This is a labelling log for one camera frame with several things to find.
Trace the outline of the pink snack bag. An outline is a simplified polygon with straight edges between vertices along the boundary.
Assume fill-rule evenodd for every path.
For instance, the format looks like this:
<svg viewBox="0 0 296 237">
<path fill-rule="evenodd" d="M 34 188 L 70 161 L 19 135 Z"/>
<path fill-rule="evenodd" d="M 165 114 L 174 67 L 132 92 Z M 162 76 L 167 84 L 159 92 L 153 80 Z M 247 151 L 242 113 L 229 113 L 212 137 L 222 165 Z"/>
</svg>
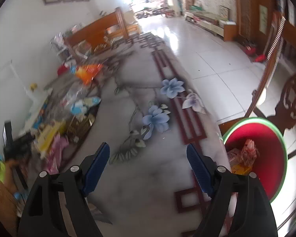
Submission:
<svg viewBox="0 0 296 237">
<path fill-rule="evenodd" d="M 46 164 L 45 164 L 45 170 L 49 174 L 58 174 L 61 161 L 62 161 L 62 152 L 64 148 L 66 148 L 68 145 L 69 145 L 69 141 L 66 136 L 57 134 L 54 137 L 50 152 L 46 157 Z"/>
</svg>

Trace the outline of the orange snack bag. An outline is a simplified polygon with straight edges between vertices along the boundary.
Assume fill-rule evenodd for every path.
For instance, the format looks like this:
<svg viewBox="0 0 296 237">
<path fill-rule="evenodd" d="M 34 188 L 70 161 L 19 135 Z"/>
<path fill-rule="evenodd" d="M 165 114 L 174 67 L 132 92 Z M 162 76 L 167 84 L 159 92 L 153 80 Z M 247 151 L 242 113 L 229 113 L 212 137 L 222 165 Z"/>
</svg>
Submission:
<svg viewBox="0 0 296 237">
<path fill-rule="evenodd" d="M 102 68 L 102 64 L 89 64 L 79 66 L 76 69 L 74 75 L 76 75 L 82 81 L 82 83 L 88 85 L 100 73 Z"/>
</svg>

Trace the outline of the red green-rimmed trash bin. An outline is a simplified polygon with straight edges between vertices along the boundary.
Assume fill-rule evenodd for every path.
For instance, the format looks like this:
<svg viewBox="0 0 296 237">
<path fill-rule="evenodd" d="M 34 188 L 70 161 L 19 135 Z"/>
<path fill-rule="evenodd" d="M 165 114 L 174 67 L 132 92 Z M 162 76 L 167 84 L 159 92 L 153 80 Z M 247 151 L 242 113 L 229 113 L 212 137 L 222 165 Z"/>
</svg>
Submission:
<svg viewBox="0 0 296 237">
<path fill-rule="evenodd" d="M 227 151 L 243 148 L 245 141 L 254 141 L 259 156 L 252 171 L 261 181 L 271 202 L 278 196 L 287 172 L 288 155 L 283 135 L 269 120 L 258 117 L 244 118 L 232 123 L 222 136 Z"/>
</svg>

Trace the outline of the pink wrapper in bin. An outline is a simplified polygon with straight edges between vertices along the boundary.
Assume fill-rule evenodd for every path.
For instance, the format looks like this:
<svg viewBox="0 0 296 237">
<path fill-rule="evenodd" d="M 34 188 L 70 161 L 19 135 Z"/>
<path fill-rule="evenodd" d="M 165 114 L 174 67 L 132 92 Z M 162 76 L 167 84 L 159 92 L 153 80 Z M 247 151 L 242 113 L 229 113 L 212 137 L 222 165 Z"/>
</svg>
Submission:
<svg viewBox="0 0 296 237">
<path fill-rule="evenodd" d="M 240 153 L 242 163 L 246 166 L 253 166 L 255 160 L 259 156 L 259 150 L 257 149 L 255 142 L 251 139 L 247 139 Z"/>
</svg>

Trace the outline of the carved wooden chair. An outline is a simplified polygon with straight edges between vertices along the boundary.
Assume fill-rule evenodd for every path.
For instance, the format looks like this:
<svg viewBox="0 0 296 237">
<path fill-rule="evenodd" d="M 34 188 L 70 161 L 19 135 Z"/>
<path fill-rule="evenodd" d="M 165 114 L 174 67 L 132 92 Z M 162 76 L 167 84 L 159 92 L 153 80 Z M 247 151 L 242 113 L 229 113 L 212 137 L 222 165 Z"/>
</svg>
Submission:
<svg viewBox="0 0 296 237">
<path fill-rule="evenodd" d="M 289 73 L 284 81 L 280 91 L 279 101 L 274 108 L 272 115 L 265 115 L 258 108 L 258 101 L 262 98 L 262 93 L 268 89 L 272 82 L 276 68 L 279 62 L 283 62 L 283 48 L 289 44 L 296 50 L 296 27 L 293 26 L 284 16 L 279 20 L 275 38 L 266 57 L 266 66 L 260 83 L 256 90 L 253 91 L 252 102 L 245 113 L 248 118 L 251 114 L 264 118 L 273 123 L 282 134 L 294 130 L 296 133 L 296 70 Z M 288 158 L 296 156 L 296 137 L 292 144 L 289 145 Z"/>
</svg>

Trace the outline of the low TV cabinet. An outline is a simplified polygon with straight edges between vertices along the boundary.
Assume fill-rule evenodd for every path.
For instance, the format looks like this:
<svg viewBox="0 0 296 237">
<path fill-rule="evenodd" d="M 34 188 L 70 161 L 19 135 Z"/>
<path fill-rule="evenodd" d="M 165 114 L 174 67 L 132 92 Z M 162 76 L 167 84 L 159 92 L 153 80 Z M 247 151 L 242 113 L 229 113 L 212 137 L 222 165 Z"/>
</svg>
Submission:
<svg viewBox="0 0 296 237">
<path fill-rule="evenodd" d="M 186 21 L 204 28 L 224 41 L 233 41 L 238 36 L 238 25 L 229 20 L 230 9 L 219 6 L 219 13 L 214 14 L 203 10 L 188 10 L 184 14 Z"/>
</svg>

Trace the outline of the wooden bench chair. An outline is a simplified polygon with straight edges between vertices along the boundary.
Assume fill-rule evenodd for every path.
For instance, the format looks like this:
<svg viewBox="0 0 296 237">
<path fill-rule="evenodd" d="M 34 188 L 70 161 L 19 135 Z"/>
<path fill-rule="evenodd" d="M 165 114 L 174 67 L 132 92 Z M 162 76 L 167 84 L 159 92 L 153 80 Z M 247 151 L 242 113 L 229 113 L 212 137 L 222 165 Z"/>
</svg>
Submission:
<svg viewBox="0 0 296 237">
<path fill-rule="evenodd" d="M 132 33 L 140 34 L 141 29 L 138 23 L 127 24 L 122 9 L 117 7 L 114 12 L 101 17 L 91 24 L 83 27 L 73 35 L 64 38 L 65 45 L 69 52 L 77 57 L 74 47 L 86 41 L 94 51 L 97 46 L 107 43 L 115 38 L 128 40 Z"/>
</svg>

